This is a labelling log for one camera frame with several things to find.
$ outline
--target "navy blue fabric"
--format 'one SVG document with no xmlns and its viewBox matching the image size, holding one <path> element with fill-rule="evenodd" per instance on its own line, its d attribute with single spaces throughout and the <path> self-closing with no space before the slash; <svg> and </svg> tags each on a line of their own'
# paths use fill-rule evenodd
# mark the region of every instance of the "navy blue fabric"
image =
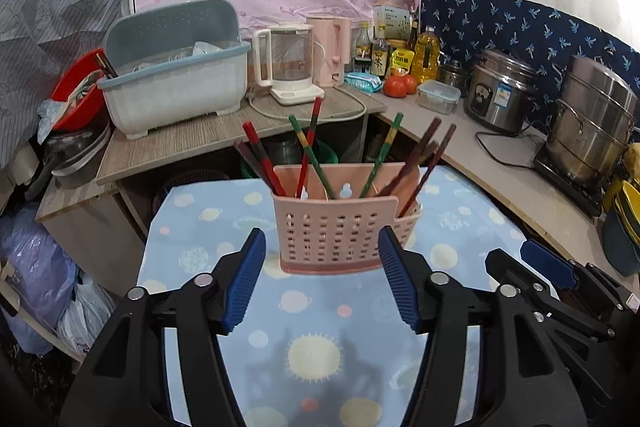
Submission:
<svg viewBox="0 0 640 427">
<path fill-rule="evenodd" d="M 593 58 L 640 93 L 640 54 L 596 26 L 525 0 L 422 0 L 420 24 L 440 38 L 445 61 L 471 68 L 484 48 L 510 51 L 538 71 L 536 101 L 527 120 L 548 132 L 562 72 L 572 55 Z"/>
</svg>

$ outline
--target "cooking oil bottle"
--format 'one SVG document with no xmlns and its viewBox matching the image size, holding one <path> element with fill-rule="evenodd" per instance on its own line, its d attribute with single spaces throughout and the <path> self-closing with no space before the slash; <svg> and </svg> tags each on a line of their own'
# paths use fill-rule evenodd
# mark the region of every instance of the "cooking oil bottle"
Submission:
<svg viewBox="0 0 640 427">
<path fill-rule="evenodd" d="M 435 80 L 438 76 L 438 56 L 440 55 L 440 41 L 436 37 L 435 29 L 427 26 L 424 33 L 418 37 L 415 45 L 415 57 L 411 63 L 411 76 L 421 84 L 427 80 Z"/>
</svg>

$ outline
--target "white plastic bag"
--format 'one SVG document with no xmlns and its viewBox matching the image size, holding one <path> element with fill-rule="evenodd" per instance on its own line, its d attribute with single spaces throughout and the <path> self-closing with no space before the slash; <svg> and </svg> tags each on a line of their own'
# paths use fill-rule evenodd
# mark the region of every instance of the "white plastic bag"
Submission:
<svg viewBox="0 0 640 427">
<path fill-rule="evenodd" d="M 80 272 L 76 297 L 58 322 L 56 331 L 78 355 L 86 355 L 116 308 L 113 299 L 86 273 Z"/>
</svg>

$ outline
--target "frying pan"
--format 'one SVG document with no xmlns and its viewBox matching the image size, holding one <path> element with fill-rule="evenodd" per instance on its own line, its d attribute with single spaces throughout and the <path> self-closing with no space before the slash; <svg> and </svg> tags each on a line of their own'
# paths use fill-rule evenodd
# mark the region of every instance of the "frying pan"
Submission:
<svg viewBox="0 0 640 427">
<path fill-rule="evenodd" d="M 42 171 L 24 193 L 24 199 L 34 200 L 49 181 L 51 171 L 89 147 L 102 131 L 104 128 L 85 127 L 77 131 L 52 132 L 44 145 Z"/>
</svg>

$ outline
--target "pink basket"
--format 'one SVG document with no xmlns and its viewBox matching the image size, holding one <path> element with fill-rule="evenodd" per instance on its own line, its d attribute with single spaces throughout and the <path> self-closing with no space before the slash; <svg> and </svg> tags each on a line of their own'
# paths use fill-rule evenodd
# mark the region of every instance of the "pink basket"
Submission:
<svg viewBox="0 0 640 427">
<path fill-rule="evenodd" d="M 374 196 L 400 171 L 403 163 L 384 164 L 378 171 L 368 196 Z M 358 199 L 373 164 L 322 165 L 335 194 L 351 189 L 351 196 L 329 200 L 316 172 L 310 167 L 306 180 L 308 198 L 295 194 L 300 165 L 274 168 L 287 197 L 273 196 L 280 265 L 290 273 L 336 274 L 364 271 L 381 266 L 378 232 L 393 227 L 400 243 L 407 242 L 422 208 L 414 203 L 409 213 L 396 214 L 406 204 L 420 179 L 418 166 L 383 198 Z"/>
</svg>

